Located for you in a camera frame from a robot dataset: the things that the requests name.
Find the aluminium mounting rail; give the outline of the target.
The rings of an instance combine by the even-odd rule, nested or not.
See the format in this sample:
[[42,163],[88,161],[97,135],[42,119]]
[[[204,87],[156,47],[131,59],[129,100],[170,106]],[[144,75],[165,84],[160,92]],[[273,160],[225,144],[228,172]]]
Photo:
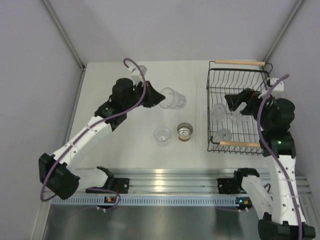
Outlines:
[[233,178],[234,168],[114,168],[115,178],[128,178],[127,195],[218,195],[219,178]]

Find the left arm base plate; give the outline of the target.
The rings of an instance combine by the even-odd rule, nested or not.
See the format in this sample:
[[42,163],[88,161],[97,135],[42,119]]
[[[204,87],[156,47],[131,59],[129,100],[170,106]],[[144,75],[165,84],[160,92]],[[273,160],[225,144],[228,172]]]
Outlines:
[[109,177],[102,187],[90,187],[85,190],[87,194],[104,193],[103,190],[111,190],[118,194],[127,194],[129,191],[129,178]]

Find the black wire dish rack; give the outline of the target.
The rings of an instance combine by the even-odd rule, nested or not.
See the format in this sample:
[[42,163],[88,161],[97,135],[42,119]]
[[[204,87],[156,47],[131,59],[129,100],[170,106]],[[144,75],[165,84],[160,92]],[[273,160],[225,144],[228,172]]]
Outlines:
[[[241,69],[231,67],[217,67],[214,61],[209,62],[206,91],[207,91],[207,151],[218,153],[235,153],[263,155],[259,145],[259,132],[257,121],[250,116],[248,122],[239,122],[232,119],[225,95],[238,94],[245,89],[259,91],[264,96],[277,80],[270,77],[264,69]],[[283,89],[280,83],[272,95],[275,99],[278,91]],[[210,109],[214,104],[221,103],[226,106],[226,115],[223,121],[213,120]],[[242,103],[237,110],[245,107]],[[228,129],[232,133],[231,141],[213,142],[213,136],[221,129]]]

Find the clear plastic cup bottom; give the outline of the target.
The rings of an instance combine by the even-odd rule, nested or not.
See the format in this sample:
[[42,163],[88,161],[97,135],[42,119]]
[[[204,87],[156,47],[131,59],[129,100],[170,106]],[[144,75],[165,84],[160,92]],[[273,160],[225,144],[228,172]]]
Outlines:
[[165,147],[171,139],[171,130],[166,126],[159,126],[153,132],[153,137],[160,147]]

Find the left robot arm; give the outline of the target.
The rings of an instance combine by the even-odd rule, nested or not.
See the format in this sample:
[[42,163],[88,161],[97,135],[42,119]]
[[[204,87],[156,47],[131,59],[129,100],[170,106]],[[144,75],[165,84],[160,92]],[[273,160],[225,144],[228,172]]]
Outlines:
[[66,200],[78,190],[87,193],[109,193],[114,188],[114,174],[105,167],[76,169],[84,156],[111,134],[136,107],[152,108],[165,100],[149,81],[138,84],[129,78],[120,78],[112,87],[112,94],[94,112],[86,126],[63,147],[52,154],[44,153],[38,160],[42,188]]

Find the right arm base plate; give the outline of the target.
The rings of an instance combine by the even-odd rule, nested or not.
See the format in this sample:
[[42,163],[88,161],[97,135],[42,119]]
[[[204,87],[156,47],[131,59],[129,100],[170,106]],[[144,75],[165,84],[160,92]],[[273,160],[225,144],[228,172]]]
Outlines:
[[218,193],[224,195],[246,194],[241,187],[241,181],[235,178],[218,178]]

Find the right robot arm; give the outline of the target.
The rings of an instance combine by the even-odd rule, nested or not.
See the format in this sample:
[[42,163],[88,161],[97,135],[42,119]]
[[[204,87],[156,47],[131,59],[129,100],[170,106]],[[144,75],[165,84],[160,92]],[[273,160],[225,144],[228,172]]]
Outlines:
[[262,240],[313,240],[316,230],[307,224],[300,207],[296,184],[296,148],[289,131],[295,118],[295,105],[288,99],[246,88],[238,94],[227,94],[231,112],[240,107],[243,116],[257,122],[259,145],[270,176],[268,192],[258,172],[239,168],[234,172],[233,186],[247,193],[258,216],[258,234]]

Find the steel cup cork base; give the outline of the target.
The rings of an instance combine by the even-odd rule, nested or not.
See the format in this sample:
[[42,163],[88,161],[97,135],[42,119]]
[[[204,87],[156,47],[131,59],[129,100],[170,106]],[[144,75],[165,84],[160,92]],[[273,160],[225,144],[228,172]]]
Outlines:
[[182,122],[177,126],[178,139],[182,142],[187,142],[193,134],[193,126],[190,123]]

